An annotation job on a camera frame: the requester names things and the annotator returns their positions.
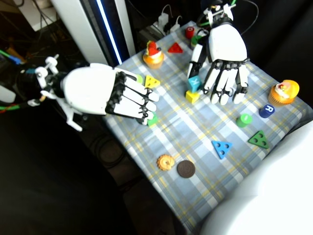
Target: yellow triangle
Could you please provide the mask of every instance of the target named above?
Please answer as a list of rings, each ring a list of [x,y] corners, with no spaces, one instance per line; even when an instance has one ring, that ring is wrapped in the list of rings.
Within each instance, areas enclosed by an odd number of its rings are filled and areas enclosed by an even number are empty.
[[[147,88],[154,88],[161,84],[161,82],[154,77],[147,75],[145,80],[145,87]]]

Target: yellow cube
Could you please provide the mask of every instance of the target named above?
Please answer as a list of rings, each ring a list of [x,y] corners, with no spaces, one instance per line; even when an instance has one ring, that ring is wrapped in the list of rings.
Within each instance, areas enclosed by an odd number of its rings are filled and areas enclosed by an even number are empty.
[[[191,93],[191,91],[187,91],[186,92],[186,99],[190,102],[190,103],[195,103],[200,97],[200,94],[198,92],[195,93]]]

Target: checkered cloth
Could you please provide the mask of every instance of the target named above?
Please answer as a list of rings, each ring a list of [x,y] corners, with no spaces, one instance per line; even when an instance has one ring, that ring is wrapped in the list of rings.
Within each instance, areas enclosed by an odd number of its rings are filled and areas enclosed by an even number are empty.
[[[206,95],[195,104],[189,103],[185,92],[188,90],[186,76],[192,50],[184,35],[187,26],[195,27],[195,23],[190,22],[157,42],[165,56],[160,69],[149,69],[142,61],[143,52],[121,66],[161,81],[161,86],[154,89],[160,95],[160,101],[156,103],[158,123],[150,128],[134,119],[112,115],[104,117],[104,121],[188,233],[197,234],[209,212],[293,127],[313,118],[313,110],[297,98],[291,105],[275,108],[269,118],[261,118],[258,110],[268,104],[269,88],[277,81],[252,63],[247,65],[249,88],[242,103],[235,105],[229,99],[225,106],[212,105]],[[183,54],[167,52],[174,42],[180,45]],[[205,78],[209,67],[205,62],[200,78]],[[243,113],[252,115],[253,122],[239,128],[236,118]],[[247,142],[259,130],[264,131],[269,149]],[[218,157],[212,141],[233,144],[223,160]],[[157,159],[163,154],[175,159],[176,164],[170,171],[162,171],[157,166]],[[189,179],[180,177],[176,170],[177,164],[183,160],[192,161],[196,167],[196,173]]]

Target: red triangle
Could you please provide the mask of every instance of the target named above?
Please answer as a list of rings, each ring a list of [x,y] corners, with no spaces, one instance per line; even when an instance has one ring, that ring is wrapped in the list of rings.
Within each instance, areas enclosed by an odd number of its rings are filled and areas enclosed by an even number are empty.
[[[183,50],[181,49],[181,47],[178,45],[178,43],[174,43],[167,52],[170,53],[183,53]]]

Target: red cylinder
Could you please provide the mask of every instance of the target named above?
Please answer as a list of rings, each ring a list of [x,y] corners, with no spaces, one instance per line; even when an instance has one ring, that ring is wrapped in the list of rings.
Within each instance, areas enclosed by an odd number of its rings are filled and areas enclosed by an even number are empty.
[[[195,29],[193,27],[186,28],[186,38],[191,39],[194,36]]]

